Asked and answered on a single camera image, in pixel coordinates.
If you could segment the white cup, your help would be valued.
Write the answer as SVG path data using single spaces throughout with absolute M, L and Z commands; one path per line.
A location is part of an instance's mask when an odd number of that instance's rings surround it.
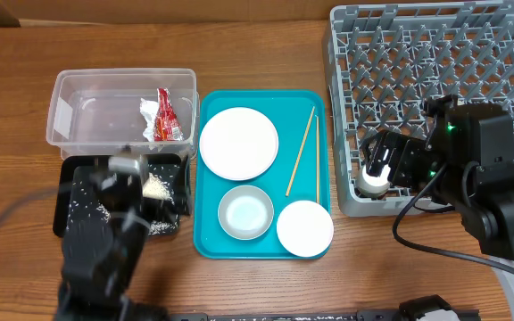
M 391 186 L 388 180 L 390 167 L 385 165 L 378 176 L 371 176 L 367 172 L 367 166 L 363 164 L 361 171 L 355 180 L 355 187 L 364 197 L 377 199 L 385 195 Z

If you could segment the wooden chopstick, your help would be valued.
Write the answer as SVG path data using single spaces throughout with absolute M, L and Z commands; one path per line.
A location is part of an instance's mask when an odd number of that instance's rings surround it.
M 319 117 L 315 116 L 315 155 L 316 155 L 316 169 L 315 169 L 315 177 L 316 177 L 316 185 L 315 185 L 315 195 L 316 195 L 316 203 L 320 204 L 320 133 L 319 133 Z
M 292 171 L 292 174 L 291 174 L 291 177 L 290 177 L 287 189 L 286 189 L 286 193 L 285 193 L 286 197 L 288 197 L 290 195 L 291 190 L 292 190 L 292 186 L 294 184 L 294 179 L 295 179 L 296 172 L 297 172 L 299 164 L 300 164 L 300 160 L 302 158 L 303 149 L 304 149 L 304 146 L 306 144 L 306 140 L 307 140 L 307 137 L 308 137 L 308 134 L 309 134 L 309 131 L 310 131 L 310 127 L 311 127 L 311 123 L 312 123 L 312 118 L 314 116 L 314 112 L 315 112 L 315 106 L 313 105 L 312 108 L 311 108 L 311 113 L 310 113 L 310 116 L 308 118 L 305 130 L 303 132 L 303 138 L 302 138 L 302 141 L 301 141 L 301 145 L 299 147 L 299 151 L 297 153 L 297 156 L 296 156 L 296 159 L 295 159 L 295 162 L 294 162 L 293 171 Z

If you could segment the white pink bowl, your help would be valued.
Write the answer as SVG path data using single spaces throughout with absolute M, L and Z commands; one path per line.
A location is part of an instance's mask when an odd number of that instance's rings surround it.
M 300 258 L 314 258 L 332 243 L 334 223 L 329 212 L 313 201 L 288 204 L 279 214 L 277 236 L 281 245 Z

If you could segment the grey bowl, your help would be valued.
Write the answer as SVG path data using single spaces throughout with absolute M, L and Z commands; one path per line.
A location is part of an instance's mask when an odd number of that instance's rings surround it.
M 220 200 L 218 221 L 230 237 L 249 241 L 264 235 L 274 218 L 270 197 L 254 185 L 240 185 L 230 189 Z

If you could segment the white pink plate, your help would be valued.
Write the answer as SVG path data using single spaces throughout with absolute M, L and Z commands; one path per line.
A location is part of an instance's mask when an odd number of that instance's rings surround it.
M 215 175 L 245 181 L 263 174 L 278 155 L 278 132 L 262 112 L 233 107 L 218 112 L 203 127 L 199 149 Z

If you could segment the red snack wrapper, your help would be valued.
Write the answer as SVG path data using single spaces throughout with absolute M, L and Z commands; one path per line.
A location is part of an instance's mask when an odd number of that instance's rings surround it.
M 153 139 L 159 141 L 182 141 L 184 139 L 178 117 L 174 112 L 167 88 L 158 89 L 159 108 L 156 112 Z

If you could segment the pile of rice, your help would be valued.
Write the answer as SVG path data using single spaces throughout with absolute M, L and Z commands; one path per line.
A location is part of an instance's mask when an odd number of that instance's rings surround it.
M 111 212 L 95 196 L 91 177 L 97 172 L 94 164 L 62 169 L 62 178 L 71 183 L 71 191 L 60 196 L 56 203 L 54 232 L 62 236 L 79 221 L 106 224 Z M 145 184 L 145 209 L 153 214 L 151 236 L 173 236 L 178 232 L 179 220 L 189 213 L 187 171 L 178 164 L 154 163 L 149 166 Z

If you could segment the white tissue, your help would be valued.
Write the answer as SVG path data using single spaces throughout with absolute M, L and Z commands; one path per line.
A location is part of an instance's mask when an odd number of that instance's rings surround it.
M 161 141 L 162 139 L 158 132 L 159 103 L 156 101 L 142 99 L 139 110 L 145 120 L 143 137 L 149 142 Z

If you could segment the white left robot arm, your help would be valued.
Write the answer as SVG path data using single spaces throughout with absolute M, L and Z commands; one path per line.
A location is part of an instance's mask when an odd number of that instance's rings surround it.
M 56 320 L 168 320 L 164 307 L 125 295 L 145 247 L 155 211 L 146 207 L 145 156 L 121 152 L 90 176 L 110 219 L 77 220 L 62 239 L 62 283 Z

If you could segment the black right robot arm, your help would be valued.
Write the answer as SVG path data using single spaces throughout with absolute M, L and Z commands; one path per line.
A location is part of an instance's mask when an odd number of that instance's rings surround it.
M 449 204 L 485 255 L 514 261 L 513 118 L 497 103 L 427 98 L 426 138 L 382 130 L 361 145 L 368 175 Z

